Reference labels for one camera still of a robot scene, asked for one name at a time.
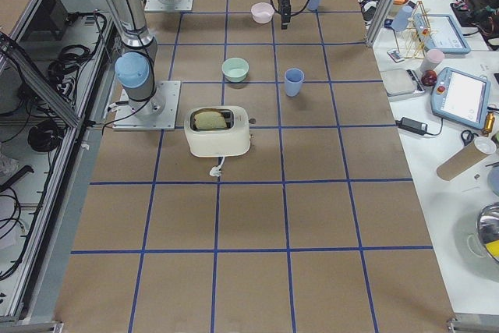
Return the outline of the teach pendant far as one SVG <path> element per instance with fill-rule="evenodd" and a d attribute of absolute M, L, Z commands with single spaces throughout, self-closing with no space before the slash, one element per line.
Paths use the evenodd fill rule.
<path fill-rule="evenodd" d="M 460 26 L 451 15 L 417 13 L 413 22 L 416 34 L 426 50 L 436 48 L 451 55 L 466 55 L 471 52 Z"/>

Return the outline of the wooden cup rack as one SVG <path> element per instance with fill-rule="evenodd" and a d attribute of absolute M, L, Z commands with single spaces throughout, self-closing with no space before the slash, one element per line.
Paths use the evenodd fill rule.
<path fill-rule="evenodd" d="M 423 59 L 428 50 L 426 43 L 430 42 L 432 33 L 429 13 L 419 0 L 412 10 L 406 29 L 394 32 L 396 48 L 403 58 Z"/>

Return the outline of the kitchen scale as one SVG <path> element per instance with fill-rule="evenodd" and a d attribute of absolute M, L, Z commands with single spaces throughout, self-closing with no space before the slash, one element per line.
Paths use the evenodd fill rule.
<path fill-rule="evenodd" d="M 394 69 L 380 73 L 390 99 L 419 96 L 425 93 L 419 77 L 412 69 Z"/>

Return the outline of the cream toaster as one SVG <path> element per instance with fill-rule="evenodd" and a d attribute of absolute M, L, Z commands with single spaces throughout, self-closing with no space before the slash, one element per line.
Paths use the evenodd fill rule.
<path fill-rule="evenodd" d="M 194 115 L 205 111 L 221 112 L 227 128 L 197 130 Z M 249 116 L 239 106 L 194 108 L 184 118 L 184 132 L 191 154 L 200 158 L 239 156 L 250 148 Z"/>

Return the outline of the blue cup on rack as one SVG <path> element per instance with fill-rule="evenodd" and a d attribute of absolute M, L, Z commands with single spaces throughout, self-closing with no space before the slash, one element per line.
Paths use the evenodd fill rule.
<path fill-rule="evenodd" d="M 402 32 L 409 25 L 409 18 L 412 15 L 412 7 L 410 5 L 402 6 L 395 15 L 391 23 L 391 29 L 395 32 Z"/>

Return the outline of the black power adapter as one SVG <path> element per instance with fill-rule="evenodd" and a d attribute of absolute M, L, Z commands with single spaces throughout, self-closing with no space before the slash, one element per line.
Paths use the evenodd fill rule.
<path fill-rule="evenodd" d="M 414 119 L 402 117 L 399 120 L 396 120 L 395 124 L 399 129 L 406 130 L 420 136 L 424 136 L 427 133 L 427 124 Z"/>

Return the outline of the metal bowl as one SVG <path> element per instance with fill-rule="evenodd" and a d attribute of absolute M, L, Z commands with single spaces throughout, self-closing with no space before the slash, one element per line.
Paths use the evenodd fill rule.
<path fill-rule="evenodd" d="M 498 262 L 498 202 L 485 206 L 478 215 L 477 235 L 486 254 Z"/>

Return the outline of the green bowl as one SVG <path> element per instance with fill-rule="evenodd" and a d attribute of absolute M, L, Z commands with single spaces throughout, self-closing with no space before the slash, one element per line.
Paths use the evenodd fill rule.
<path fill-rule="evenodd" d="M 249 63 L 244 58 L 228 58 L 221 66 L 225 79 L 232 83 L 244 81 L 249 72 Z"/>

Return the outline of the pink bowl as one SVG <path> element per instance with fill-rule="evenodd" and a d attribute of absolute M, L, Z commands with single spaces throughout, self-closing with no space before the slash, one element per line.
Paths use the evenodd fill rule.
<path fill-rule="evenodd" d="M 256 23 L 265 24 L 272 21 L 274 16 L 274 7 L 266 2 L 258 2 L 252 5 L 250 12 Z"/>

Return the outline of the toaster power plug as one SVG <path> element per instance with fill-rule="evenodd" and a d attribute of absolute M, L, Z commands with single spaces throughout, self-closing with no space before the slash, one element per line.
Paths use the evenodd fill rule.
<path fill-rule="evenodd" d="M 225 157 L 222 157 L 218 165 L 211 168 L 211 170 L 209 171 L 209 175 L 215 178 L 221 177 L 224 163 Z"/>

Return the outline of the cardboard tube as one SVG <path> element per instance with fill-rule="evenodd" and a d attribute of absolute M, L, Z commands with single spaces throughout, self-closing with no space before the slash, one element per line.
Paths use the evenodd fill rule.
<path fill-rule="evenodd" d="M 450 157 L 446 162 L 437 167 L 437 176 L 445 181 L 450 181 L 467 169 L 476 165 L 483 159 L 492 155 L 497 150 L 496 144 L 489 138 L 479 136 L 459 152 Z"/>

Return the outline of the teach pendant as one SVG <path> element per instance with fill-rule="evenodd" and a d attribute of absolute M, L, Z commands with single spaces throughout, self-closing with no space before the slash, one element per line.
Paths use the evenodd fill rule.
<path fill-rule="evenodd" d="M 417 13 L 413 22 L 416 34 L 426 50 L 436 48 L 451 55 L 466 55 L 471 52 L 460 26 L 451 15 Z"/>
<path fill-rule="evenodd" d="M 490 82 L 453 68 L 437 76 L 430 104 L 434 115 L 474 129 L 482 129 L 487 117 Z"/>

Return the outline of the teach pendant near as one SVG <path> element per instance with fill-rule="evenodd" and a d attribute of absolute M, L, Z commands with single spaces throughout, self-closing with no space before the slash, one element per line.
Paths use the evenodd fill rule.
<path fill-rule="evenodd" d="M 474 129 L 482 129 L 487 117 L 490 82 L 453 68 L 437 76 L 430 104 L 434 115 Z"/>

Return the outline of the pink cup on desk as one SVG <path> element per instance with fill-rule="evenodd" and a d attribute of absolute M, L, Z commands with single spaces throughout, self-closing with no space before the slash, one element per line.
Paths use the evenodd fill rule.
<path fill-rule="evenodd" d="M 438 48 L 432 48 L 426 52 L 426 55 L 419 67 L 421 73 L 435 70 L 435 68 L 444 61 L 445 54 Z"/>

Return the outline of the bread slice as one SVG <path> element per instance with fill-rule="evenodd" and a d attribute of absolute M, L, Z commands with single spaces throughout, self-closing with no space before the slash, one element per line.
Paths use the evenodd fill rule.
<path fill-rule="evenodd" d="M 194 115 L 194 126 L 197 130 L 226 129 L 227 122 L 221 112 L 205 111 Z"/>

